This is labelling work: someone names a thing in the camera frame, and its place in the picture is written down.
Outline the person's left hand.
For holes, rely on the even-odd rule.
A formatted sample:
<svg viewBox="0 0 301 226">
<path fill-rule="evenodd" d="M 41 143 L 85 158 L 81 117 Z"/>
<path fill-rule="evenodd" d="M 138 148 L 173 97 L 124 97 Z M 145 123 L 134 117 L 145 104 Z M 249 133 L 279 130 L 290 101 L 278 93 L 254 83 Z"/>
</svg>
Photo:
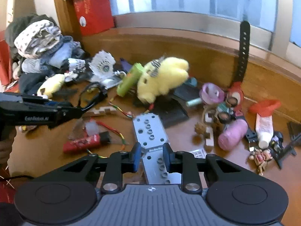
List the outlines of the person's left hand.
<svg viewBox="0 0 301 226">
<path fill-rule="evenodd" d="M 13 129 L 8 138 L 1 141 L 0 143 L 0 164 L 6 164 L 8 159 L 10 158 L 10 154 L 12 152 L 12 145 L 16 137 L 16 129 Z"/>
</svg>

